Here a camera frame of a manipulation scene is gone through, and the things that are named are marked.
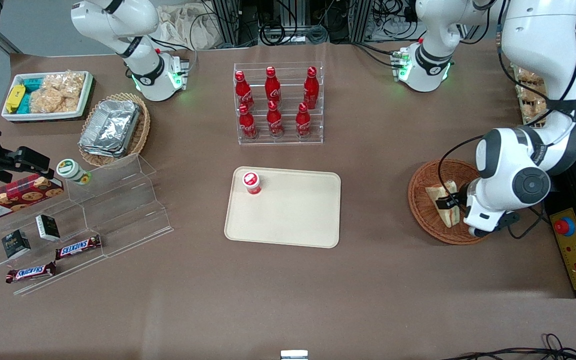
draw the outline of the bottle cap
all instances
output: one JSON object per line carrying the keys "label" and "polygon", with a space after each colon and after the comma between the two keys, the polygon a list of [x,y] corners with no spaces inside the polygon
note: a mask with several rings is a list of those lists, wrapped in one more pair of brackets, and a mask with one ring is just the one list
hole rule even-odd
{"label": "bottle cap", "polygon": [[254,171],[248,171],[242,178],[244,186],[248,189],[254,189],[259,186],[259,175]]}
{"label": "bottle cap", "polygon": [[57,164],[57,175],[66,179],[73,178],[80,171],[80,164],[73,159],[63,159]]}

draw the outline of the brown table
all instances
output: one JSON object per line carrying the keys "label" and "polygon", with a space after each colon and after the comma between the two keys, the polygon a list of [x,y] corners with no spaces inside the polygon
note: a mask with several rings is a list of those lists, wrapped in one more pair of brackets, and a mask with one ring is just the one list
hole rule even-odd
{"label": "brown table", "polygon": [[[326,66],[324,145],[240,147],[233,63],[309,60]],[[94,103],[135,92],[116,55],[11,61],[13,74],[90,71]],[[0,271],[0,359],[258,360],[303,348],[314,360],[432,360],[539,347],[548,332],[576,348],[576,300],[546,224],[522,240],[503,232],[447,246],[409,212],[407,185],[421,164],[519,120],[491,41],[460,46],[455,61],[437,91],[416,93],[349,45],[201,52],[187,91],[147,103],[142,154],[161,177],[155,191],[174,231],[28,296],[13,296]],[[0,118],[5,146],[55,162],[80,158],[81,127]],[[239,166],[338,173],[338,246],[226,239]],[[518,228],[534,220],[524,215]]]}

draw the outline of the snickers bar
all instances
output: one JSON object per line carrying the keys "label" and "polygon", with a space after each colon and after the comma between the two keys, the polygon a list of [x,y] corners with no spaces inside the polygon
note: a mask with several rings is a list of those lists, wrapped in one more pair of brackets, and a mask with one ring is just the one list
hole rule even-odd
{"label": "snickers bar", "polygon": [[6,275],[6,282],[11,284],[22,280],[44,278],[47,276],[54,276],[56,274],[57,266],[53,261],[50,264],[35,266],[34,268],[10,270]]}
{"label": "snickers bar", "polygon": [[96,235],[90,237],[90,239],[71,244],[70,246],[66,246],[64,248],[56,249],[54,259],[59,260],[65,258],[66,256],[81,253],[84,250],[99,248],[100,246],[101,246],[101,240],[99,239],[99,236]]}

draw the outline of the yellow package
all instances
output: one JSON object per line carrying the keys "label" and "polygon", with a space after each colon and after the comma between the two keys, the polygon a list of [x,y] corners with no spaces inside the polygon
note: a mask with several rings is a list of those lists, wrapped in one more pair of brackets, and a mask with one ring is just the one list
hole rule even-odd
{"label": "yellow package", "polygon": [[12,91],[10,91],[10,95],[6,100],[6,110],[9,114],[13,114],[17,111],[25,93],[26,87],[23,84],[13,86]]}

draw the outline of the small black box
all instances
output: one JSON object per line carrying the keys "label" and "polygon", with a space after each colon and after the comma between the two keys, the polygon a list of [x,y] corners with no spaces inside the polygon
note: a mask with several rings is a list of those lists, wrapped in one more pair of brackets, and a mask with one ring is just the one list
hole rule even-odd
{"label": "small black box", "polygon": [[56,242],[60,239],[57,221],[54,218],[42,214],[36,217],[36,221],[41,239],[50,240],[51,242]]}
{"label": "small black box", "polygon": [[8,259],[15,259],[30,251],[30,243],[22,230],[15,230],[1,239]]}

